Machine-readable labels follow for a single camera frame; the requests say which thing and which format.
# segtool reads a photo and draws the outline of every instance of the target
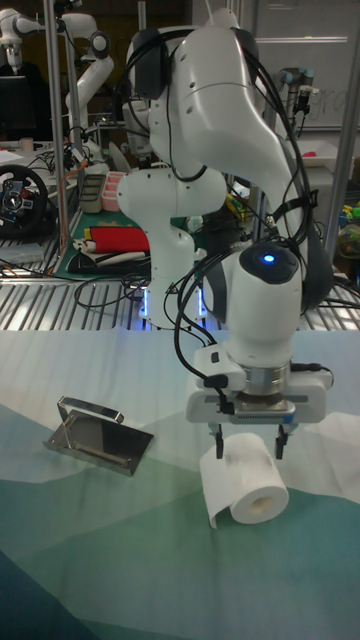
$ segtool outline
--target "red object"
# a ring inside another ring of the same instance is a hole
[[[148,239],[142,229],[133,227],[91,227],[95,253],[130,253],[149,251]]]

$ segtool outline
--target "toilet paper roll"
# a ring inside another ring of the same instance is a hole
[[[224,440],[222,460],[212,447],[200,460],[200,471],[210,524],[226,507],[241,524],[259,524],[276,518],[287,506],[289,494],[264,441],[253,433]]]
[[[34,151],[34,141],[32,138],[21,138],[20,148],[22,151],[30,152]]]

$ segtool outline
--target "paper roll core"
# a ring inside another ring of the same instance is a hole
[[[264,498],[258,498],[254,500],[254,502],[250,505],[248,511],[250,513],[266,513],[269,511],[274,504],[273,498],[271,496],[265,496]]]

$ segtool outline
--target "blue led light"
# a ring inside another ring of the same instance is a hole
[[[264,257],[263,257],[264,262],[267,262],[268,264],[272,264],[273,262],[275,262],[275,256],[272,256],[270,253],[267,253]]]
[[[198,304],[199,304],[199,309],[198,309],[198,313],[199,313],[199,317],[203,318],[204,316],[206,316],[207,311],[204,307],[203,304],[203,292],[202,289],[199,289],[198,291]]]
[[[144,289],[143,303],[144,305],[141,307],[139,311],[139,316],[141,318],[147,318],[149,315],[149,292],[147,289]]]

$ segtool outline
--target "whiteboard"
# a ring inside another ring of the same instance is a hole
[[[313,86],[320,91],[310,98],[304,129],[336,129],[341,126],[353,56],[353,38],[259,38],[260,61],[272,76],[284,67],[314,70]],[[280,94],[286,101],[287,87]]]

